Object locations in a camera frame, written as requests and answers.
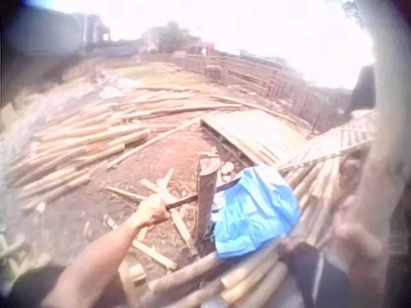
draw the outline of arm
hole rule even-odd
[[[90,307],[116,277],[128,249],[143,227],[168,219],[163,202],[151,196],[120,227],[87,247],[58,279],[43,301],[55,307]]]

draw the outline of person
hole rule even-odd
[[[131,307],[138,299],[124,263],[139,231],[169,219],[160,195],[151,195],[117,229],[88,246],[68,267],[48,266],[19,277],[7,307]]]
[[[19,277],[8,307],[138,306],[123,261],[140,229],[169,219],[170,213],[160,196],[151,195],[120,227],[92,243],[68,267],[48,266]],[[336,223],[331,247],[343,259],[350,259],[351,270],[329,253],[307,244],[304,237],[291,237],[280,245],[282,261],[297,283],[304,307],[349,307],[350,283],[376,287],[370,278],[382,247],[361,224]]]
[[[295,280],[288,296],[302,297],[294,307],[348,308],[357,293],[383,300],[383,247],[360,223],[335,221],[324,250],[297,235],[284,239],[279,253]]]

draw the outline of stack of bamboo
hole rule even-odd
[[[330,148],[335,146],[332,142],[328,144]],[[293,233],[302,231],[312,245],[318,245],[328,233],[331,211],[340,191],[339,166],[340,157],[335,157],[290,171],[285,176],[300,202],[300,224]],[[288,273],[286,265],[279,261],[277,244],[278,241],[272,241],[205,287],[167,307],[196,307],[212,296],[220,296],[228,305],[235,307],[264,306]],[[149,288],[155,296],[189,282],[198,282],[209,277],[221,264],[217,254],[212,253],[179,271],[151,281]]]
[[[20,199],[41,196],[49,203],[90,180],[87,166],[123,151],[127,144],[145,140],[150,129],[143,124],[124,124],[113,109],[85,107],[69,117],[50,121],[14,160],[8,171],[9,184],[20,188]]]
[[[198,103],[192,99],[187,101],[187,105],[176,107],[176,102],[192,96],[179,93],[183,91],[181,88],[171,93],[164,87],[150,90],[154,93],[140,95],[134,101],[121,104],[101,104],[99,101],[47,121],[45,129],[33,136],[29,146],[13,161],[6,174],[9,186],[20,189],[20,199],[35,197],[26,208],[40,205],[38,209],[41,210],[45,204],[86,184],[91,173],[88,166],[123,151],[129,144],[146,141],[153,131],[180,129],[179,123],[149,125],[142,123],[142,119],[240,107],[212,101]]]

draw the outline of bamboo mat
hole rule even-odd
[[[336,151],[355,146],[365,146],[374,137],[377,113],[375,110],[363,111],[360,117],[311,139],[290,158],[278,163],[278,168],[285,168],[302,162],[330,155]],[[326,145],[336,142],[338,148],[331,149]]]
[[[202,125],[221,135],[253,163],[272,166],[308,143],[287,124],[261,110],[205,116]]]

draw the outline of wooden fence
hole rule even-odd
[[[281,105],[313,125],[314,129],[325,132],[343,121],[341,110],[345,110],[348,100],[334,95],[331,91],[311,86],[290,67],[273,62],[273,65],[226,56],[186,55],[184,58],[172,54],[156,53],[104,59],[99,63],[84,63],[65,74],[65,80],[84,75],[93,67],[115,68],[140,65],[147,62],[166,62],[179,65],[194,73],[204,74],[204,68],[215,65],[220,68],[218,82],[224,85],[237,84],[255,92],[265,107],[275,109]]]

